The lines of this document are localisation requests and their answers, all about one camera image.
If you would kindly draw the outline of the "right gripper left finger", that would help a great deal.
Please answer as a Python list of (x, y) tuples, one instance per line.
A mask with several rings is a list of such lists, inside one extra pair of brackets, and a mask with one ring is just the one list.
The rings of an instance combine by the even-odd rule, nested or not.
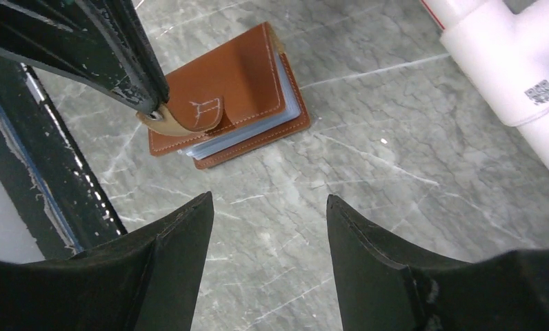
[(205, 192), (69, 259), (0, 261), (0, 330), (189, 330), (213, 221)]

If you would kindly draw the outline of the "brown leather card holder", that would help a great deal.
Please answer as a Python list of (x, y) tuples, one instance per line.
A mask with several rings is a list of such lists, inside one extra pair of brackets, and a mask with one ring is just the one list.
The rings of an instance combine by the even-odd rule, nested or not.
[(169, 99), (140, 115), (149, 151), (206, 169), (310, 126), (283, 44), (268, 22), (166, 75)]

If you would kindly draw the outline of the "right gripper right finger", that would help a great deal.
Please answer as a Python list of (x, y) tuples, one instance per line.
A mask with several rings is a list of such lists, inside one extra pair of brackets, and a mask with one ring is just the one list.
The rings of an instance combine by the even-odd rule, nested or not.
[(336, 195), (326, 220), (344, 330), (549, 330), (549, 250), (459, 261), (406, 241)]

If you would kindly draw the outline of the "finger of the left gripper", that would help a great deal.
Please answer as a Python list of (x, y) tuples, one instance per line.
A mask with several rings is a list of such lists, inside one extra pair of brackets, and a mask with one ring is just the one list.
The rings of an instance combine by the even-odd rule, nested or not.
[(83, 83), (144, 115), (169, 101), (131, 1), (0, 1), (0, 57)]

